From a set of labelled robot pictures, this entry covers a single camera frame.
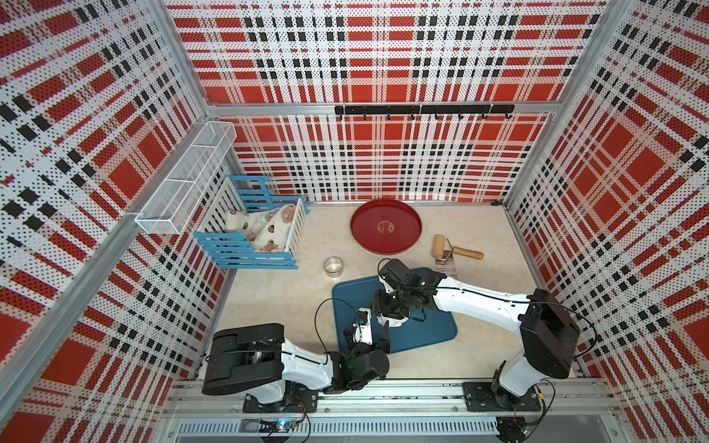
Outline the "white dough piece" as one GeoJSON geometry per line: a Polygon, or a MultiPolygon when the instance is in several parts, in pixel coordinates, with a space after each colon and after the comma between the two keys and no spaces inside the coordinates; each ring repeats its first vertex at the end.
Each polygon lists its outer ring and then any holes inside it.
{"type": "Polygon", "coordinates": [[[402,319],[392,319],[391,317],[385,317],[382,315],[372,317],[372,323],[377,323],[382,328],[384,328],[386,325],[389,325],[390,329],[402,327],[402,325],[404,325],[404,323],[406,323],[407,321],[407,317],[403,317],[402,319]]]}

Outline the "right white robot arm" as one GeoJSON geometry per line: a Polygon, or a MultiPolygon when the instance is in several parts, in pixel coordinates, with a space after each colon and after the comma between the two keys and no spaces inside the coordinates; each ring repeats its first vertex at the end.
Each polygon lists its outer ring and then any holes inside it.
{"type": "Polygon", "coordinates": [[[570,376],[581,330],[549,292],[502,293],[432,269],[413,271],[400,260],[386,260],[378,277],[383,288],[373,296],[372,310],[383,326],[398,327],[412,318],[412,310],[422,309],[472,317],[521,340],[521,350],[496,370],[493,395],[519,402],[545,378],[570,376]]]}

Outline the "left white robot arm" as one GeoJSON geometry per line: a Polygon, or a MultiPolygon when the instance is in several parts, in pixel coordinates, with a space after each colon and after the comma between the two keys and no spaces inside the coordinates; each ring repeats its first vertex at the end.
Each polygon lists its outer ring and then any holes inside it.
{"type": "Polygon", "coordinates": [[[314,354],[293,344],[284,325],[268,323],[221,330],[212,340],[201,392],[206,396],[245,393],[266,407],[307,392],[359,391],[389,373],[389,328],[376,339],[369,320],[345,329],[350,354],[314,354]]]}

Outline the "teal plastic tray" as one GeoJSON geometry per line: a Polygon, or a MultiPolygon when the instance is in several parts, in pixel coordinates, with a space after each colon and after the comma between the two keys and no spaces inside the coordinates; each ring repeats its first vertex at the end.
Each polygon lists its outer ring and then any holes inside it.
{"type": "MultiPolygon", "coordinates": [[[[354,309],[370,308],[373,295],[383,290],[384,286],[377,276],[361,278],[336,284],[332,289],[332,298],[338,302],[332,304],[336,330],[338,332],[338,349],[343,354],[350,354],[345,339],[345,329],[355,322],[355,315],[346,305],[354,309]]],[[[451,313],[433,311],[428,308],[423,314],[419,310],[413,312],[415,319],[409,319],[400,327],[390,328],[391,352],[393,354],[430,346],[453,340],[457,335],[457,326],[451,313]]]]}

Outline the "wooden rolling pin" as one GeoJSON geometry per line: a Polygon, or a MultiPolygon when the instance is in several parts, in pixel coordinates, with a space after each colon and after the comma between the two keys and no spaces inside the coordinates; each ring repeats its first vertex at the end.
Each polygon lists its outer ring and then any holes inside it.
{"type": "Polygon", "coordinates": [[[454,256],[472,258],[472,260],[483,260],[485,255],[480,251],[472,249],[454,247],[449,239],[441,234],[434,237],[432,257],[439,265],[444,265],[454,256]]]}

